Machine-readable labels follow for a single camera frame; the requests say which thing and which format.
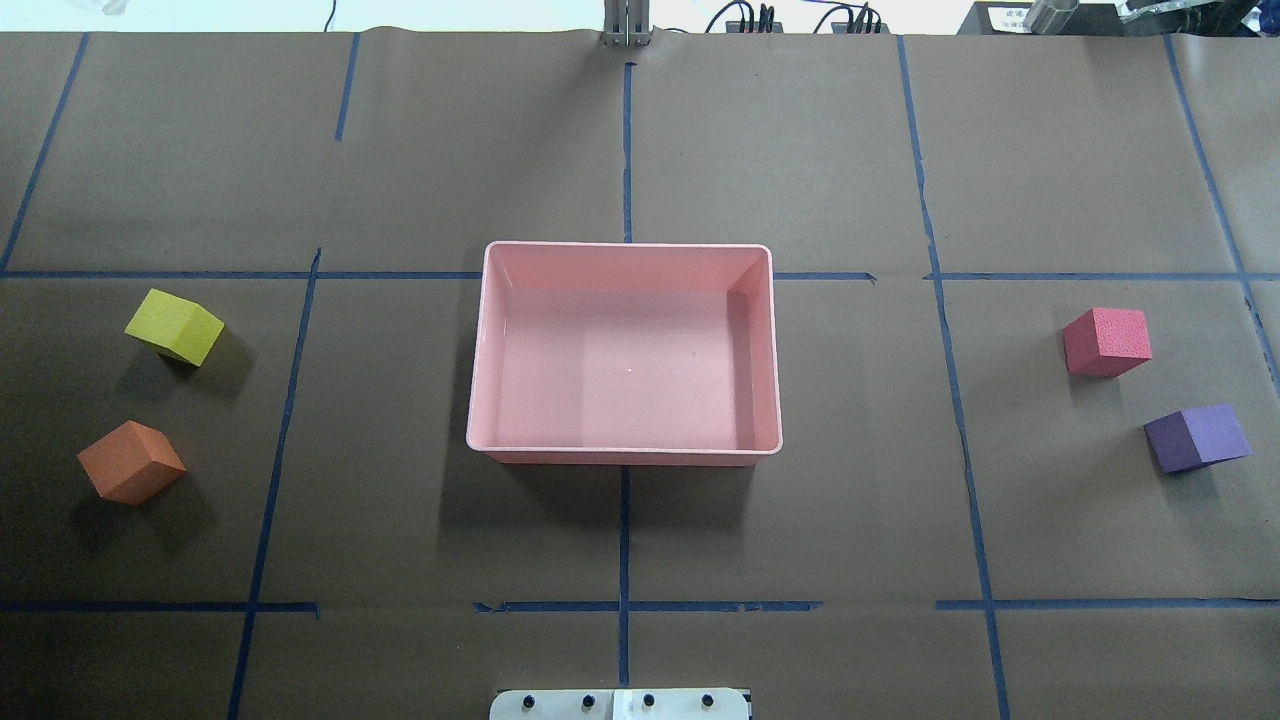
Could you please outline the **aluminium frame post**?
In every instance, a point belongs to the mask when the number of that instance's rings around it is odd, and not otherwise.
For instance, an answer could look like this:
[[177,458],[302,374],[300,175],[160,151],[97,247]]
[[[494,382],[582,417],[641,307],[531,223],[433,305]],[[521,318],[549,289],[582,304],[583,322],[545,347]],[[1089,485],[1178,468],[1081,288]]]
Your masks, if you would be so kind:
[[600,41],[609,47],[644,47],[652,41],[649,0],[605,0]]

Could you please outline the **purple foam block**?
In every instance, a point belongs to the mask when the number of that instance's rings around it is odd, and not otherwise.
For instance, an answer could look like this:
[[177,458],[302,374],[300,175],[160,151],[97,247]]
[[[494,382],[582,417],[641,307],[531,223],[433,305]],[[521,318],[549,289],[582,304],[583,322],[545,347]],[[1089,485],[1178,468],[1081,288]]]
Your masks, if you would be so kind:
[[1230,404],[1188,407],[1143,425],[1155,461],[1165,474],[1198,470],[1252,455]]

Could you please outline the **metal cylinder weight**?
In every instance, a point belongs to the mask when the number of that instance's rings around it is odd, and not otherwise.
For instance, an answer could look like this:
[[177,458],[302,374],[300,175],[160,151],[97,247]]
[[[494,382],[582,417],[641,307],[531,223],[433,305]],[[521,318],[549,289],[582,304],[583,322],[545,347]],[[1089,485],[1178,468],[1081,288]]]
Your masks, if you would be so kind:
[[1036,0],[1027,9],[1021,27],[1032,35],[1060,35],[1079,6],[1078,0]]

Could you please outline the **pink plastic bin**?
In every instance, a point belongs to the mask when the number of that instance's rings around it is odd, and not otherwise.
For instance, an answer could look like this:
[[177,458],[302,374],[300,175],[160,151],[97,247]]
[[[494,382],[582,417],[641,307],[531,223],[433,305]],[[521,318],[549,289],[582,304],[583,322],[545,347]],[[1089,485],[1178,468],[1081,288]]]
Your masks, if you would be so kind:
[[508,464],[749,468],[777,455],[771,250],[490,243],[465,438]]

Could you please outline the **orange foam block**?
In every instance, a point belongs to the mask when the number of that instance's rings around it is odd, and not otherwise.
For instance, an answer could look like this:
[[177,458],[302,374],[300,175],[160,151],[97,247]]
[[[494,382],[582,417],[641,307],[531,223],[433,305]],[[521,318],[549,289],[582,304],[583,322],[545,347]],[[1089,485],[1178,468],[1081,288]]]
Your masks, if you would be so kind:
[[100,498],[136,507],[187,473],[164,433],[132,420],[81,450],[77,460]]

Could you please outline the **red foam block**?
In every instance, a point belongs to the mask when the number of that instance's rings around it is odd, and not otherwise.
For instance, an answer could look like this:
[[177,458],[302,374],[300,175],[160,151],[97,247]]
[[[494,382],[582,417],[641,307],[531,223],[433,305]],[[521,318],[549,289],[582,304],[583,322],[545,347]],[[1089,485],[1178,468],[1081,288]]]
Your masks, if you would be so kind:
[[1146,313],[1091,307],[1061,329],[1069,374],[1119,377],[1153,357]]

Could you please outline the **yellow foam block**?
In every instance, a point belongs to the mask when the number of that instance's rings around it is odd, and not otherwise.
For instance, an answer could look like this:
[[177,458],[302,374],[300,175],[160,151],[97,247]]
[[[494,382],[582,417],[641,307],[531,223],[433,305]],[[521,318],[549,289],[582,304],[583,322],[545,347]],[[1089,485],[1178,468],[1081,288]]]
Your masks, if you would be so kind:
[[151,288],[124,332],[166,357],[200,368],[224,329],[225,323],[200,304]]

